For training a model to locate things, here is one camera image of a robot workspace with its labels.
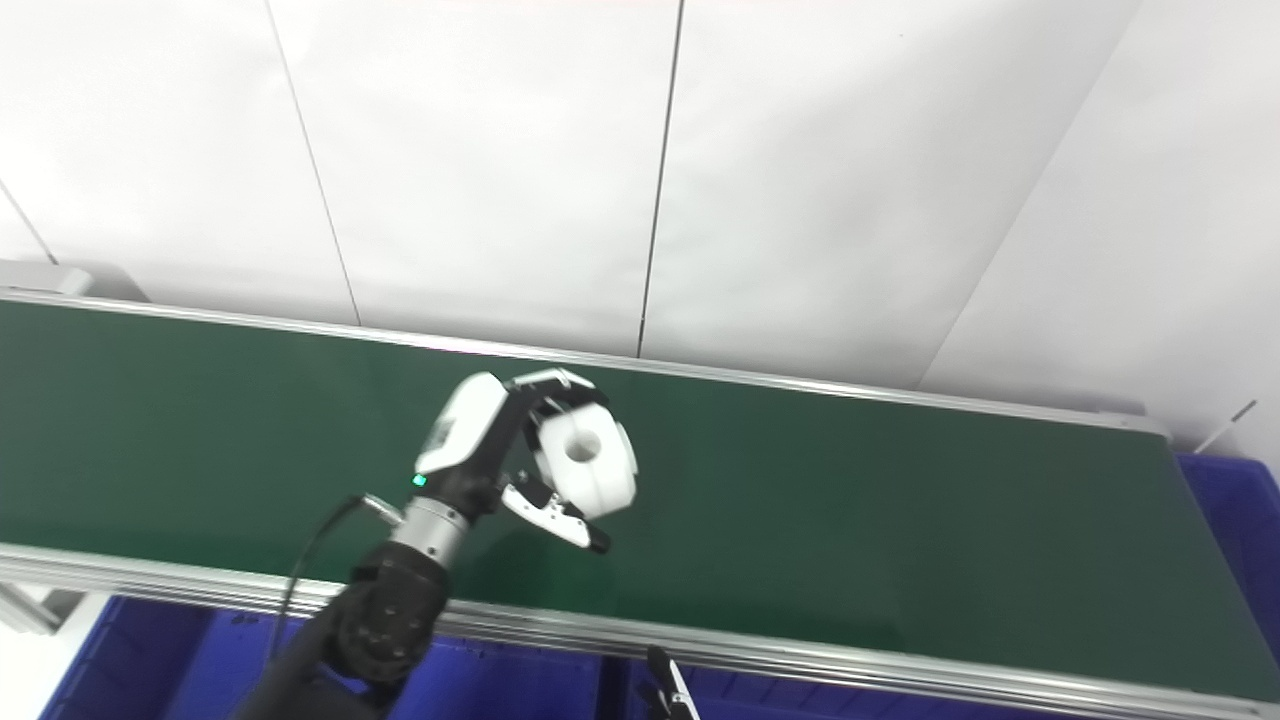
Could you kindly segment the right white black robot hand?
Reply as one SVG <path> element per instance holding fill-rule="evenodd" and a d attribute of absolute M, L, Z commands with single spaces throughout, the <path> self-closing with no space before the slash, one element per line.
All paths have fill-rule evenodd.
<path fill-rule="evenodd" d="M 691 691 L 677 662 L 667 650 L 649 644 L 645 665 L 649 679 L 637 685 L 646 719 L 700 719 Z"/>

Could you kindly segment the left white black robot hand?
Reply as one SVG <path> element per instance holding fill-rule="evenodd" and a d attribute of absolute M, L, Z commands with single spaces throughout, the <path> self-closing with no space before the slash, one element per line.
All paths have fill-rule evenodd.
<path fill-rule="evenodd" d="M 506 507 L 570 544 L 607 553 L 611 538 L 540 480 L 507 478 L 503 464 L 518 439 L 538 443 L 545 416 L 608 404 L 590 380 L 562 368 L 499 380 L 466 378 L 436 418 L 415 461 L 413 497 L 392 539 L 448 568 L 480 518 Z"/>

